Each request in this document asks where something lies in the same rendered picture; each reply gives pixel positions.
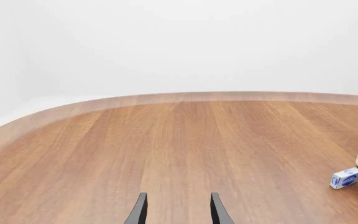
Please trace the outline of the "white blue cream cheese box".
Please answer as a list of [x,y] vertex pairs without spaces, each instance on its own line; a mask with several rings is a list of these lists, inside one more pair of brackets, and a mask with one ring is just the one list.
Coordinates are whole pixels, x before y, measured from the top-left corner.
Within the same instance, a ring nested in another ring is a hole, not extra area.
[[358,168],[352,167],[337,173],[334,173],[329,186],[334,190],[349,186],[358,181]]

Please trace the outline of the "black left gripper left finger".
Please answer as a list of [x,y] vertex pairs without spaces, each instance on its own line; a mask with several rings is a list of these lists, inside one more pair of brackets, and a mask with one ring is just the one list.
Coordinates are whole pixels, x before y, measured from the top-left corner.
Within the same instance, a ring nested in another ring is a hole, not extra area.
[[124,224],[145,224],[147,219],[147,194],[142,192]]

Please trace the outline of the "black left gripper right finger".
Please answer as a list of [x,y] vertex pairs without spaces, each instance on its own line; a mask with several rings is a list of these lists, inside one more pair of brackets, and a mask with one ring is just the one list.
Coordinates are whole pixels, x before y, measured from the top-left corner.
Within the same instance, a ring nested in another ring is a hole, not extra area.
[[234,224],[217,192],[211,193],[210,211],[213,224]]

